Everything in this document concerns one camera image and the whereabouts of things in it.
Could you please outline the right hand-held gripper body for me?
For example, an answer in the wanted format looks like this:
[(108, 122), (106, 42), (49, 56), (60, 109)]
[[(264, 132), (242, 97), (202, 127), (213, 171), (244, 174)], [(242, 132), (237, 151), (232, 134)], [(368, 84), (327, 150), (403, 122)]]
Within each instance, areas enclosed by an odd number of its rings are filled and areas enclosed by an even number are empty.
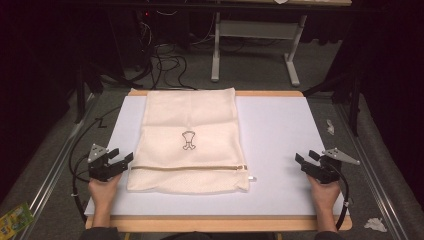
[(316, 168), (307, 172), (307, 174), (322, 184), (338, 181), (342, 176), (341, 166), (343, 163), (360, 164), (359, 160), (354, 159), (338, 148), (324, 150), (319, 155), (321, 159), (319, 162), (316, 161)]

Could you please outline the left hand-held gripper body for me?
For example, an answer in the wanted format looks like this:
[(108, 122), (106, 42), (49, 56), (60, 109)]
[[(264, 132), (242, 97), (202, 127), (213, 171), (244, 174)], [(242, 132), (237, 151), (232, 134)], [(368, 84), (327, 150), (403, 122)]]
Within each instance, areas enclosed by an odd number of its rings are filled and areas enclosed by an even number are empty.
[(87, 164), (89, 177), (107, 182), (110, 178), (116, 176), (118, 173), (112, 171), (113, 164), (109, 163), (107, 153), (110, 152), (107, 148), (97, 144), (91, 146)]

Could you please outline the cream mesh laundry bag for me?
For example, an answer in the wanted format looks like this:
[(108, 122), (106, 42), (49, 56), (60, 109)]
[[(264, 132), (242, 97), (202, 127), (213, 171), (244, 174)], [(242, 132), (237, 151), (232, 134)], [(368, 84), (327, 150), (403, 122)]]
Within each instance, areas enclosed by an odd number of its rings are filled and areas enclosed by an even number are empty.
[(129, 191), (217, 194), (249, 188), (234, 89), (147, 94)]

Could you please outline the person's right hand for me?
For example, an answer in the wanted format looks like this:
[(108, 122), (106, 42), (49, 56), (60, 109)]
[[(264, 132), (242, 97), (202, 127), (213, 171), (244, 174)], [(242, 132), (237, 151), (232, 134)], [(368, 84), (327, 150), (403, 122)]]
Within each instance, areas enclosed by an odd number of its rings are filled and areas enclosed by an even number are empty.
[(320, 212), (333, 212), (334, 204), (340, 194), (338, 182), (319, 183), (315, 178), (307, 176), (311, 184), (311, 194), (315, 209)]

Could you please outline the person's left hand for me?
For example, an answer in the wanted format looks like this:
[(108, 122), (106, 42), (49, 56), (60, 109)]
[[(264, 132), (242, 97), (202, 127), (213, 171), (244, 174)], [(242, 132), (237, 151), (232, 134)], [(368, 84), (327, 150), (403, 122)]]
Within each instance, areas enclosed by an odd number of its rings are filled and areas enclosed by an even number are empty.
[(88, 189), (97, 208), (110, 206), (114, 200), (121, 174), (110, 178), (107, 182), (91, 178)]

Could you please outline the white table mat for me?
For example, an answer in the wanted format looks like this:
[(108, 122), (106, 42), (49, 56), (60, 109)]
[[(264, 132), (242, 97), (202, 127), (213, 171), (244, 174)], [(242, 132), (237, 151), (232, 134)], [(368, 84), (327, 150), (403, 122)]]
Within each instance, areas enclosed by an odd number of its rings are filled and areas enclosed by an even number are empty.
[(312, 216), (310, 183), (297, 154), (324, 150), (304, 97), (238, 96), (241, 146), (249, 174), (247, 192), (175, 195), (129, 192), (118, 185), (114, 216)]

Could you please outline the black stand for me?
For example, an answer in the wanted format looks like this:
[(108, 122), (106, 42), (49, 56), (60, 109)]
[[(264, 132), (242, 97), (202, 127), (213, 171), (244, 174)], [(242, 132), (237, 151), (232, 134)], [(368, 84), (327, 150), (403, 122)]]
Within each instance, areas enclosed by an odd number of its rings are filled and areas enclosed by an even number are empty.
[(85, 87), (88, 87), (90, 92), (94, 94), (103, 92), (99, 71), (97, 66), (91, 62), (80, 65), (76, 70), (76, 123), (82, 121), (86, 112)]
[(332, 90), (332, 101), (334, 103), (349, 103), (348, 126), (352, 133), (358, 135), (358, 114), (359, 97), (360, 97), (360, 84), (363, 72), (354, 67), (347, 71), (338, 74), (328, 80), (325, 80), (305, 91), (302, 94), (309, 97), (318, 92)]

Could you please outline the large crumpled white tissue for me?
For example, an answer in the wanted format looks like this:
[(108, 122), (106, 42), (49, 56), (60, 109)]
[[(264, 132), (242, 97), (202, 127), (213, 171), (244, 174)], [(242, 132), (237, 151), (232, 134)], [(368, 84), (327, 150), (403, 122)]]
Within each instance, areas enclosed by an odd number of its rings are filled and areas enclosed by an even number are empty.
[(367, 222), (364, 224), (364, 227), (366, 229), (372, 229), (383, 233), (387, 232), (387, 228), (384, 226), (381, 218), (368, 219)]

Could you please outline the green and yellow packet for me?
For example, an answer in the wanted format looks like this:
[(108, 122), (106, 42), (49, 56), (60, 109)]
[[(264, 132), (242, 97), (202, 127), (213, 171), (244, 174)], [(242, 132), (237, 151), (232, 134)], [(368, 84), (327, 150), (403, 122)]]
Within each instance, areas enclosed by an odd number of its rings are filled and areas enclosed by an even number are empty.
[(0, 240), (10, 240), (34, 221), (27, 203), (22, 203), (0, 218)]

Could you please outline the metal floor rail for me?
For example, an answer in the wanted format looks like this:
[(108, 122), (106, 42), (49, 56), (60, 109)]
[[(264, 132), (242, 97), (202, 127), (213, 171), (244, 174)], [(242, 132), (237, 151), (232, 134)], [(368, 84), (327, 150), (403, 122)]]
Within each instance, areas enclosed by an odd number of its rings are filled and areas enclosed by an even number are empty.
[(34, 220), (12, 240), (28, 240), (30, 238), (33, 228), (67, 166), (69, 154), (99, 98), (100, 94), (94, 93), (84, 97), (85, 110), (82, 117), (79, 118), (78, 99), (74, 94), (70, 98), (71, 109), (49, 131), (16, 181), (14, 190), (8, 195), (8, 199), (15, 196), (19, 202), (25, 201)]
[(382, 218), (384, 219), (384, 223), (390, 232), (390, 235), (393, 237), (393, 240), (409, 240), (409, 237), (407, 236), (407, 233), (399, 219), (399, 215), (396, 213), (394, 205), (388, 194), (383, 189), (382, 182), (379, 180), (370, 159), (366, 155), (365, 149), (359, 140), (359, 137), (354, 134), (353, 130), (349, 126), (347, 111), (342, 105), (338, 104), (335, 105), (335, 109), (339, 117), (342, 119), (343, 126), (347, 130), (353, 143), (360, 160), (362, 172), (365, 174), (365, 179), (382, 214)]

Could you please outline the white metal desk frame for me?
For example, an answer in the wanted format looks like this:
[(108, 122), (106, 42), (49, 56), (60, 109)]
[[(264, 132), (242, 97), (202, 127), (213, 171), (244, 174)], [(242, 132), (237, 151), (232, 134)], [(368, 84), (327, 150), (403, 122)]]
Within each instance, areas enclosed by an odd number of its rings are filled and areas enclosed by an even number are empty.
[(298, 87), (300, 80), (294, 65), (294, 57), (305, 27), (306, 15), (295, 23), (222, 20), (215, 14), (214, 52), (212, 55), (211, 81), (218, 82), (220, 77), (220, 39), (222, 37), (258, 38), (290, 40), (291, 49), (283, 55), (291, 85)]

